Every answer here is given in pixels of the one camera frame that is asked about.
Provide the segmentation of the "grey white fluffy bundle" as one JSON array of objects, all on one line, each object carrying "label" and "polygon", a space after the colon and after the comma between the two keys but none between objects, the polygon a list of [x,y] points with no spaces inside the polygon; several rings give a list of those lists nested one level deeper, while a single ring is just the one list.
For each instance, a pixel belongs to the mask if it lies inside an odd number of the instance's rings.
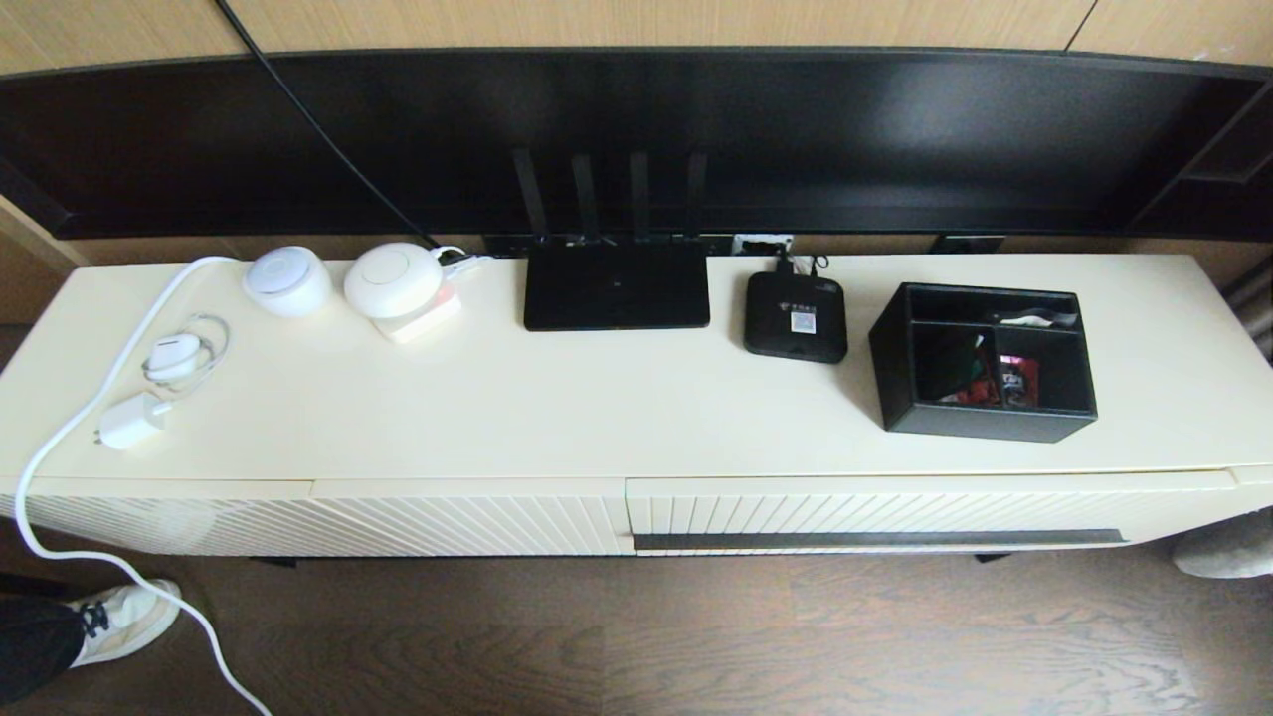
[{"label": "grey white fluffy bundle", "polygon": [[1186,533],[1172,562],[1199,578],[1273,576],[1273,507]]}]

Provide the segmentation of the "white power adapter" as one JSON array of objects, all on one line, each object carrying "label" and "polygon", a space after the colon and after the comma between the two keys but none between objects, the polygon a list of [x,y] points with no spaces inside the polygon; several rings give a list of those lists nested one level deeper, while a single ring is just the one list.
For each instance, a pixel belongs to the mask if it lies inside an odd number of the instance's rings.
[{"label": "white power adapter", "polygon": [[101,413],[94,431],[95,443],[115,451],[135,448],[164,431],[165,417],[173,406],[174,403],[145,391],[115,403]]}]

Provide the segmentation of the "dark red snack packet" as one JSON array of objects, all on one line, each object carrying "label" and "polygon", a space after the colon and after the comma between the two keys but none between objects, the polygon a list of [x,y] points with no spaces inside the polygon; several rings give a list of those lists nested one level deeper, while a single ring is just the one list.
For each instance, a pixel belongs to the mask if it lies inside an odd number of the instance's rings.
[{"label": "dark red snack packet", "polygon": [[1004,405],[1015,409],[1037,408],[1040,363],[1023,355],[1001,355],[1001,392]]}]

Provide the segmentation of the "white ribbed sideboard cabinet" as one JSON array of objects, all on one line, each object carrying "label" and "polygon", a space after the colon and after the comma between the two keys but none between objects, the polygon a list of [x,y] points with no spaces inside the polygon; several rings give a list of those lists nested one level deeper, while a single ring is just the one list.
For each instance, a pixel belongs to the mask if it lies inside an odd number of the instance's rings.
[{"label": "white ribbed sideboard cabinet", "polygon": [[[396,344],[340,298],[272,316],[244,296],[243,262],[213,262],[149,333],[216,313],[227,359],[127,451],[95,443],[92,412],[29,494],[292,499],[328,535],[322,555],[358,557],[402,554],[314,505],[314,482],[1214,470],[1239,484],[1228,517],[1273,506],[1273,368],[1193,259],[833,259],[850,330],[836,366],[742,348],[738,304],[763,266],[710,262],[705,329],[530,333],[523,262],[489,262],[460,282],[458,317]],[[1097,420],[1055,445],[883,431],[867,334],[903,282],[1072,290]]]}]

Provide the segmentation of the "white sneaker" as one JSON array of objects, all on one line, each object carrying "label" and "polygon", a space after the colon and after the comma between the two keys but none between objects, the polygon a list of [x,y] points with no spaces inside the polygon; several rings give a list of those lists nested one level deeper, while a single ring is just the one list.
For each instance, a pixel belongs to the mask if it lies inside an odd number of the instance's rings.
[{"label": "white sneaker", "polygon": [[146,584],[150,589],[130,584],[67,603],[81,636],[73,669],[132,656],[174,626],[181,609],[165,598],[182,598],[179,586],[165,578]]}]

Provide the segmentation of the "large white dome device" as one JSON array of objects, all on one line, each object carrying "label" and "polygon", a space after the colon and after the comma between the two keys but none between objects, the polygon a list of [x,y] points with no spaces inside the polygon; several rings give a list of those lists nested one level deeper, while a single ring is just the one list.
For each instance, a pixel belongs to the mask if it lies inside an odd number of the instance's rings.
[{"label": "large white dome device", "polygon": [[391,242],[356,259],[344,279],[348,303],[369,320],[391,320],[423,310],[442,289],[442,248]]}]

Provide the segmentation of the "dark trouser leg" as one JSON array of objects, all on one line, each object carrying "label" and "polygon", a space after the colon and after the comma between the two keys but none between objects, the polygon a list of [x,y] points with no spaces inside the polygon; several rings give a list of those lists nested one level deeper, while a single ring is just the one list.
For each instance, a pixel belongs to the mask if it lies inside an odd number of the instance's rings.
[{"label": "dark trouser leg", "polygon": [[38,598],[0,598],[0,707],[73,668],[87,642],[76,608]]}]

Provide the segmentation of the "black organizer box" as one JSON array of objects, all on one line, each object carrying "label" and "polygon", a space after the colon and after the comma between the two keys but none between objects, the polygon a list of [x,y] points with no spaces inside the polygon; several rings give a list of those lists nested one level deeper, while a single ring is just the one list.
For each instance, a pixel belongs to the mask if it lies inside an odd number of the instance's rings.
[{"label": "black organizer box", "polygon": [[[1080,313],[1076,329],[1032,329],[987,321],[997,311],[1044,308]],[[1030,290],[903,282],[868,334],[885,431],[1055,445],[1099,418],[1078,297]],[[941,397],[973,377],[973,352],[990,358],[998,405],[959,405]],[[1004,405],[1001,355],[1040,363],[1037,408]]]}]

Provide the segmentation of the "black router with antennas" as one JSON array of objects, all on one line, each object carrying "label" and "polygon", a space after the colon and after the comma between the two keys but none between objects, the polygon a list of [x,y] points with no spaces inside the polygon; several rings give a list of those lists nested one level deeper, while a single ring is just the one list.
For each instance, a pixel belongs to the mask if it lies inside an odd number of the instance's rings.
[{"label": "black router with antennas", "polygon": [[582,232],[547,232],[546,213],[527,152],[516,157],[531,220],[524,251],[523,325],[532,333],[705,329],[712,322],[708,251],[700,241],[648,240],[648,158],[631,159],[636,220],[630,240],[601,231],[591,158],[570,169]]}]

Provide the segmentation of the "large black flat television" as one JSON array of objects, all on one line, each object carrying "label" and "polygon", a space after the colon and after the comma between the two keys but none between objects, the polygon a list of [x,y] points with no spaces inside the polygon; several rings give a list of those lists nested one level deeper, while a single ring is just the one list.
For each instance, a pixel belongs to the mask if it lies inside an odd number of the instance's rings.
[{"label": "large black flat television", "polygon": [[418,50],[0,79],[0,196],[56,240],[580,233],[1273,242],[1273,69],[1006,51]]}]

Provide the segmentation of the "white flat packet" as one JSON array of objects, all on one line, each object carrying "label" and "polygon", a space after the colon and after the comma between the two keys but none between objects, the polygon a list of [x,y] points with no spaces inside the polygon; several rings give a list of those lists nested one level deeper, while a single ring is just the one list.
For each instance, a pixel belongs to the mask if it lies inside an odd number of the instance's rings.
[{"label": "white flat packet", "polygon": [[1071,330],[1078,326],[1080,313],[1044,308],[997,311],[988,313],[987,321],[1004,326]]}]

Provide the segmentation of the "grey pleated curtain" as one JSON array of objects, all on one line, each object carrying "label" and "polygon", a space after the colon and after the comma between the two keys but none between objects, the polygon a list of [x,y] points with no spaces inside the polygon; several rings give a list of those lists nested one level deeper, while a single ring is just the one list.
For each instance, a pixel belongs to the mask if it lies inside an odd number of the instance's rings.
[{"label": "grey pleated curtain", "polygon": [[1264,259],[1221,292],[1264,359],[1273,366],[1273,257]]}]

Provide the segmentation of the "pinkish white square base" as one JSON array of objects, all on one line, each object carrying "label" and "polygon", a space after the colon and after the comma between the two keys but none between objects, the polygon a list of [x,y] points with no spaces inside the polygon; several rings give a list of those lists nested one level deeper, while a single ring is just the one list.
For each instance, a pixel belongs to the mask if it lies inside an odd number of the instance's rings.
[{"label": "pinkish white square base", "polygon": [[392,343],[405,344],[433,333],[452,319],[458,317],[461,311],[462,299],[460,299],[457,289],[446,282],[440,290],[437,290],[432,302],[423,304],[423,308],[392,319],[372,320],[372,324],[383,338]]}]

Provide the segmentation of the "cream ribbed drawer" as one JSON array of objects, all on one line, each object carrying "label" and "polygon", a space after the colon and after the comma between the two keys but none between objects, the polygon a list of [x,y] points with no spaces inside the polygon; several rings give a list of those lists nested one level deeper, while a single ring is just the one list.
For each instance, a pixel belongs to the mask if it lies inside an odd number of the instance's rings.
[{"label": "cream ribbed drawer", "polygon": [[1228,471],[634,476],[642,555],[1123,547],[1237,513]]}]

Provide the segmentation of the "red green snack packet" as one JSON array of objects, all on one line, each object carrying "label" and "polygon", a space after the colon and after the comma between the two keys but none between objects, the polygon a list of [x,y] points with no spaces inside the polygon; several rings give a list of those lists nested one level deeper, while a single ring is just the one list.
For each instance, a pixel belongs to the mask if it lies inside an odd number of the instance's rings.
[{"label": "red green snack packet", "polygon": [[1001,386],[995,373],[992,371],[990,358],[987,352],[976,349],[973,352],[973,367],[970,367],[970,380],[961,389],[939,399],[941,403],[959,405],[998,405],[1001,403]]}]

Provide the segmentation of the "black set-top box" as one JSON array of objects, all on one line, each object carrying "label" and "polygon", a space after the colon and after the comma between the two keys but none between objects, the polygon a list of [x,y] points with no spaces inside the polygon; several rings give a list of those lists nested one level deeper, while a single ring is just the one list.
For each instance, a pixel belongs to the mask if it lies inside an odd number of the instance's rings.
[{"label": "black set-top box", "polygon": [[745,299],[743,347],[757,355],[840,363],[847,357],[845,290],[824,276],[754,273]]}]

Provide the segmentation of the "cream ribbed cabinet front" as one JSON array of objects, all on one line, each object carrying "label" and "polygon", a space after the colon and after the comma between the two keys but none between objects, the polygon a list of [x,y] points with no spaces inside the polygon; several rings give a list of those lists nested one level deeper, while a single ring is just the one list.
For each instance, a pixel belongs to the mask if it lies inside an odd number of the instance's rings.
[{"label": "cream ribbed cabinet front", "polygon": [[292,499],[171,496],[38,496],[31,524],[160,555],[322,555],[328,535]]},{"label": "cream ribbed cabinet front", "polygon": [[402,555],[634,555],[621,476],[323,479],[309,498]]}]

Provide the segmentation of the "small white round speaker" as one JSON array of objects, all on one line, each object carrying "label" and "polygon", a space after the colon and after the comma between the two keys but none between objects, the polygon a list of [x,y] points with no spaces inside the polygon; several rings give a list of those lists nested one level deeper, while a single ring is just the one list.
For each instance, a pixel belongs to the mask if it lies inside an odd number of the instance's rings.
[{"label": "small white round speaker", "polygon": [[311,248],[286,246],[255,259],[244,271],[246,296],[269,313],[299,319],[328,303],[334,282],[323,259]]}]

